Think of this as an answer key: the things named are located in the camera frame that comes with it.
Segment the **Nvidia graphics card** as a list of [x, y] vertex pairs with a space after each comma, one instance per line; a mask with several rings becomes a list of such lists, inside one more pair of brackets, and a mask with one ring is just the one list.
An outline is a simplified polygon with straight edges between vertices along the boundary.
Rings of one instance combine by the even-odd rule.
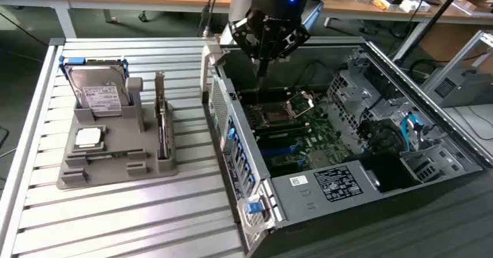
[[164, 73], [156, 72], [155, 84], [155, 120], [157, 123], [157, 159], [169, 158], [169, 124], [168, 124], [168, 103], [164, 95]]

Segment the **hard disk in blue carrier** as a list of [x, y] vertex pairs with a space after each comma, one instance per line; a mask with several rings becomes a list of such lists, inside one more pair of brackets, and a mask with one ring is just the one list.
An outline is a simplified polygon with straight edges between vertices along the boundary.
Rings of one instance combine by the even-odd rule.
[[76, 96], [76, 108], [89, 109], [95, 117], [123, 114], [133, 104], [127, 91], [128, 61], [58, 57], [58, 68]]

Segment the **aluminium profile frame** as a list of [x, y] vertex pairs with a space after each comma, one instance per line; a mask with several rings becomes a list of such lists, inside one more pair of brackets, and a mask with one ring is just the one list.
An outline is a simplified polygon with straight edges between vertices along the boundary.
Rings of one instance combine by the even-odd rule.
[[493, 33], [477, 31], [454, 54], [446, 53], [443, 58], [433, 59], [429, 64], [434, 71], [442, 68], [437, 78], [443, 77], [453, 69], [467, 67], [475, 68], [481, 73], [493, 74]]

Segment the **green RAM stick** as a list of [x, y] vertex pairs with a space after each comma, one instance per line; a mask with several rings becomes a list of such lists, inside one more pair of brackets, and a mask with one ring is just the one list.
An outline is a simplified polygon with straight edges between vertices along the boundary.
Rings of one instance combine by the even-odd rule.
[[91, 152], [85, 154], [86, 160], [117, 159], [128, 156], [127, 151]]

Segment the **yellow and white box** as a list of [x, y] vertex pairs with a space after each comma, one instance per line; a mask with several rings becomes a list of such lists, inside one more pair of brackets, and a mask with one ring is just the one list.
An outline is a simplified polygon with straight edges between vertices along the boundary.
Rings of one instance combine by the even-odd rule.
[[374, 0], [372, 4], [380, 10], [394, 11], [394, 10], [398, 10], [402, 2], [403, 2], [403, 0]]

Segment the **grey power supply unit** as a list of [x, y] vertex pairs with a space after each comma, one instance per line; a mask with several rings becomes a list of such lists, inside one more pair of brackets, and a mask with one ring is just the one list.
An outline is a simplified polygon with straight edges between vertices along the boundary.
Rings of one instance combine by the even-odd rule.
[[275, 177], [271, 182], [290, 224], [347, 210], [383, 196], [356, 160]]

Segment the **silver CPU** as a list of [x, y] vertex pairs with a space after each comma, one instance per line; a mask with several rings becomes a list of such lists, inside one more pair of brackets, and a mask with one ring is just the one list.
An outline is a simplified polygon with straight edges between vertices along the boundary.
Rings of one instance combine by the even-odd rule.
[[101, 128], [81, 128], [76, 132], [76, 139], [73, 145], [77, 148], [96, 147], [101, 142], [103, 130]]

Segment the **blue expansion slot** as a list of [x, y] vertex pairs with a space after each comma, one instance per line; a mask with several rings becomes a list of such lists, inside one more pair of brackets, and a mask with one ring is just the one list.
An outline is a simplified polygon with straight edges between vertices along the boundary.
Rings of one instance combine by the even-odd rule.
[[275, 149], [263, 149], [260, 150], [260, 154], [264, 158], [267, 158], [272, 156], [292, 154], [299, 149], [300, 149], [300, 145], [291, 145], [288, 147], [282, 147], [282, 148], [275, 148]]

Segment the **open grey PC case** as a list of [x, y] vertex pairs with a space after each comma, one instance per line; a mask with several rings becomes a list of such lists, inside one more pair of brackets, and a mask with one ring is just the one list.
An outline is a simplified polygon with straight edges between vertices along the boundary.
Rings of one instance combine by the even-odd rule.
[[[347, 215], [362, 207], [382, 207], [398, 195], [483, 170], [486, 155], [465, 136], [442, 109], [423, 95], [392, 61], [368, 42], [350, 44], [351, 54], [363, 54], [374, 64], [370, 82], [390, 102], [390, 116], [363, 120], [356, 129], [331, 118], [327, 90], [338, 71], [331, 71], [327, 90], [319, 96], [328, 121], [340, 131], [352, 154], [342, 163], [359, 161], [371, 184], [383, 194], [379, 200], [330, 215], [290, 224], [278, 204], [260, 150], [240, 105], [240, 94], [224, 68], [229, 50], [212, 65], [216, 74], [208, 93], [208, 117], [213, 124], [221, 159], [233, 195], [247, 258], [275, 258], [327, 239], [350, 225]], [[262, 202], [264, 210], [247, 214], [244, 205]]]

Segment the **CPU socket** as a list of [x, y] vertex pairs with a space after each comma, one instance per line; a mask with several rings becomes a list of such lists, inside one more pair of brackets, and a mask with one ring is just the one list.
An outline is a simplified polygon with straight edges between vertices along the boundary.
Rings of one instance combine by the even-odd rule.
[[262, 115], [268, 126], [286, 125], [294, 122], [283, 102], [264, 103], [262, 105]]

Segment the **grey plastic parts rack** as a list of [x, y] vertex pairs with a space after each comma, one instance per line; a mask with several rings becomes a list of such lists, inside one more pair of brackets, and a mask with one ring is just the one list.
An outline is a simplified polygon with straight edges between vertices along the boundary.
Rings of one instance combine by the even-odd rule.
[[[172, 106], [167, 101], [171, 153], [168, 159], [159, 160], [155, 100], [152, 104], [141, 103], [141, 78], [128, 78], [125, 86], [133, 104], [123, 108], [120, 116], [95, 117], [89, 109], [73, 110], [56, 181], [60, 190], [167, 177], [177, 173]], [[101, 128], [101, 142], [96, 147], [77, 148], [73, 145], [76, 132], [81, 128]], [[128, 156], [117, 159], [85, 159], [85, 154], [107, 151], [127, 151]]]

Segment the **small white box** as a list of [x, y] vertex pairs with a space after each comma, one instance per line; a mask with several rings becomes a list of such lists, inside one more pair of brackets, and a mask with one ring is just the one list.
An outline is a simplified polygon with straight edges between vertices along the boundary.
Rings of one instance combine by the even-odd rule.
[[427, 12], [430, 10], [430, 5], [426, 2], [421, 2], [416, 0], [402, 0], [399, 4], [399, 9], [406, 13], [410, 12]]

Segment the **grey computer tower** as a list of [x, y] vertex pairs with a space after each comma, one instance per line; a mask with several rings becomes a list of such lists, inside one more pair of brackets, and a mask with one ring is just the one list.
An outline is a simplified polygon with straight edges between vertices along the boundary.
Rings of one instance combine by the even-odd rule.
[[441, 70], [438, 68], [422, 84], [423, 91], [439, 107], [493, 104], [493, 74], [467, 67], [453, 69], [437, 78]]

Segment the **black stand pole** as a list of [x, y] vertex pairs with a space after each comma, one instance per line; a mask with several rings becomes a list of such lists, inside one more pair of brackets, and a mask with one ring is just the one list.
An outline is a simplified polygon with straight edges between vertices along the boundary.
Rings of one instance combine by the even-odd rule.
[[454, 0], [446, 0], [445, 3], [439, 6], [437, 12], [434, 13], [430, 20], [425, 23], [422, 27], [418, 28], [416, 31], [411, 32], [411, 38], [407, 38], [403, 42], [403, 45], [399, 51], [395, 53], [392, 58], [394, 63], [400, 66], [407, 59], [408, 55], [411, 54], [414, 48], [416, 48], [422, 38], [425, 37], [426, 33], [437, 23], [438, 19], [443, 15], [445, 11], [447, 10], [449, 6], [451, 5]]

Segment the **silver chipset heatsink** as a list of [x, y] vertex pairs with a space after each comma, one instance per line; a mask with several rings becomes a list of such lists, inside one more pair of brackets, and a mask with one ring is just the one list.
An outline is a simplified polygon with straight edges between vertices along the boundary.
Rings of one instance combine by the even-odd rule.
[[328, 157], [323, 150], [311, 151], [307, 154], [310, 167], [314, 169], [323, 168], [331, 165]]

